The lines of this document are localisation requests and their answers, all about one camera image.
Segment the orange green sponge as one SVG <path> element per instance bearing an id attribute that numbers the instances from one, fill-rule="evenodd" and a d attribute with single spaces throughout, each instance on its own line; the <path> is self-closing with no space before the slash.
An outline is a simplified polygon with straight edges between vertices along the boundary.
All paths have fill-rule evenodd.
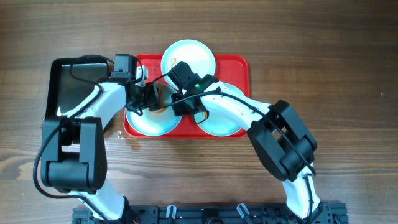
<path id="1" fill-rule="evenodd" d="M 151 112 L 151 113 L 154 113 L 154 114 L 160 114 L 160 113 L 163 113 L 164 111 L 165 111 L 165 108 L 160 108 L 161 106 L 163 106 L 163 101 L 162 101 L 162 92 L 163 92 L 163 89 L 162 89 L 162 87 L 157 87 L 156 88 L 156 93 L 157 93 L 157 97 L 158 97 L 158 109 L 150 109 L 149 111 Z"/>

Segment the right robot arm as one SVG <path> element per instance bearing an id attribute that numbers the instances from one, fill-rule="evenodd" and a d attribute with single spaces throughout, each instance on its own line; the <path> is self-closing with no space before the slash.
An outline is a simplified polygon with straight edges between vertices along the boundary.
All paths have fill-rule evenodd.
<path id="1" fill-rule="evenodd" d="M 200 77 L 185 62 L 166 76 L 180 92 L 173 106 L 218 114 L 245 130 L 262 165 L 282 181 L 287 208 L 310 223 L 320 204 L 313 188 L 317 142 L 296 111 L 283 100 L 272 105 L 240 95 L 212 75 Z"/>

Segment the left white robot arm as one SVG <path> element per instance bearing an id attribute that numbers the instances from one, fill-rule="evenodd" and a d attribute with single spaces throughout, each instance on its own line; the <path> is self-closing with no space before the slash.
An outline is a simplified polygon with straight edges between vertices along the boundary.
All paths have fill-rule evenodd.
<path id="1" fill-rule="evenodd" d="M 35 188 L 55 199 L 80 200 L 93 223 L 139 223 L 128 199 L 107 181 L 104 129 L 121 109 L 142 114 L 157 92 L 145 84 L 141 61 L 83 55 L 53 61 L 42 145 L 33 166 Z"/>

